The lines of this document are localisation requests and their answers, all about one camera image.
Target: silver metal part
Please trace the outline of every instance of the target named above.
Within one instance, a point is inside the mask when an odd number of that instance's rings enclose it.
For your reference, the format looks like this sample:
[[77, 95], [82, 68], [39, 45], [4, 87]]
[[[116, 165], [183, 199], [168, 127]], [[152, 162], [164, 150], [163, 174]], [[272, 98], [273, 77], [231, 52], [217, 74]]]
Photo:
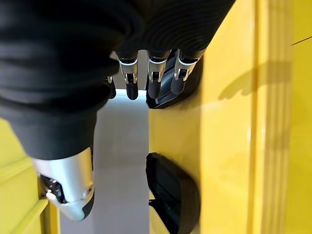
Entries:
[[178, 80], [180, 76], [180, 72], [182, 69], [186, 70], [186, 74], [183, 77], [183, 81], [186, 81], [186, 79], [189, 77], [190, 73], [192, 73], [196, 63], [198, 62], [199, 58], [197, 61], [192, 62], [192, 63], [184, 63], [180, 60], [180, 53], [181, 51], [178, 51], [178, 55], [176, 57], [175, 61], [175, 80]]
[[166, 59], [161, 62], [155, 62], [149, 59], [148, 76], [149, 76], [150, 81], [153, 81], [153, 72], [159, 72], [157, 82], [158, 83], [161, 82], [162, 76], [164, 75], [164, 72], [165, 72], [166, 62], [167, 62]]
[[84, 219], [83, 207], [94, 195], [91, 149], [87, 148], [67, 158], [56, 160], [33, 158], [32, 161], [38, 173], [57, 181], [62, 186], [67, 203], [60, 203], [51, 190], [46, 191], [46, 197], [70, 219]]
[[113, 77], [112, 77], [112, 76], [107, 76], [107, 82], [108, 82], [109, 84], [111, 84], [112, 81], [113, 81]]
[[123, 63], [119, 60], [120, 69], [122, 75], [126, 81], [126, 84], [129, 84], [128, 74], [133, 74], [133, 84], [137, 83], [137, 59], [133, 63]]

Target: black sleeve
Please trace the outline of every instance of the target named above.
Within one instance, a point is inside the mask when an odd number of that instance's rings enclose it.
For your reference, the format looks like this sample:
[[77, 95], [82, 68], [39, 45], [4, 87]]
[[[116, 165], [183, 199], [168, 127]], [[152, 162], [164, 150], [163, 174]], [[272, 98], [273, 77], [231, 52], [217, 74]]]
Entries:
[[26, 153], [57, 159], [93, 141], [109, 58], [139, 35], [149, 0], [1, 0], [0, 115]]

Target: silver thumb segment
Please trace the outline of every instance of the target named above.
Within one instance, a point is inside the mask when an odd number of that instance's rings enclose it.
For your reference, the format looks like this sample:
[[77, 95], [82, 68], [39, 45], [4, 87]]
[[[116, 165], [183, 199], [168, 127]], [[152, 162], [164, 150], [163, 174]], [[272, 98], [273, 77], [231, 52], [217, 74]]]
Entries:
[[56, 160], [33, 158], [46, 197], [72, 220], [85, 219], [94, 203], [91, 149]]

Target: black plastic mount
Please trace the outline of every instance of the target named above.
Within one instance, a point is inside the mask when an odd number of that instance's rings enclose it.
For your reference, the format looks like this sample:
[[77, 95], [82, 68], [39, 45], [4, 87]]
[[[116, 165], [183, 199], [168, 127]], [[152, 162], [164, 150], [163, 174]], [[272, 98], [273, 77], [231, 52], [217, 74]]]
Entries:
[[[146, 103], [151, 109], [164, 109], [166, 107], [175, 105], [196, 92], [199, 87], [202, 70], [203, 70], [203, 57], [197, 62], [193, 72], [185, 81], [185, 87], [180, 94], [174, 94], [171, 91], [172, 79], [174, 79], [175, 63], [177, 57], [177, 50], [172, 51], [167, 59], [164, 75], [161, 80], [160, 92], [157, 98], [152, 98], [146, 92]], [[149, 79], [146, 80], [146, 88], [149, 90]]]
[[200, 195], [195, 181], [163, 155], [146, 157], [149, 201], [170, 234], [189, 234], [199, 221]]

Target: yellow surface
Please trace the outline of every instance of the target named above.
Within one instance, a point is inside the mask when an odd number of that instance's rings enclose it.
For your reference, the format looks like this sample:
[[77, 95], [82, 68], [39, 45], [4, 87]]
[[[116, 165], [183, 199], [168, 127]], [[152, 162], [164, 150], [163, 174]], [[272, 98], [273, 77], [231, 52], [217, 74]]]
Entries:
[[293, 47], [286, 234], [312, 233], [312, 39]]
[[48, 204], [47, 199], [39, 200], [23, 218], [23, 220], [16, 226], [11, 234], [24, 234], [32, 233], [31, 230], [36, 230], [37, 233], [41, 233], [40, 215]]
[[25, 153], [9, 124], [0, 118], [0, 167], [24, 157]]
[[32, 167], [32, 162], [28, 157], [0, 167], [0, 183], [3, 183], [4, 181], [18, 175], [30, 167]]
[[59, 214], [52, 209], [41, 223], [47, 200], [39, 200], [38, 178], [9, 125], [0, 119], [0, 234], [59, 234]]
[[[150, 152], [180, 165], [200, 188], [194, 234], [284, 231], [290, 20], [287, 1], [237, 0], [205, 53], [200, 90], [150, 110]], [[167, 234], [152, 208], [150, 215], [150, 233]]]
[[41, 234], [41, 220], [37, 218], [31, 227], [29, 227], [25, 232], [22, 234]]
[[293, 39], [292, 42], [304, 40], [312, 36], [311, 0], [292, 0]]

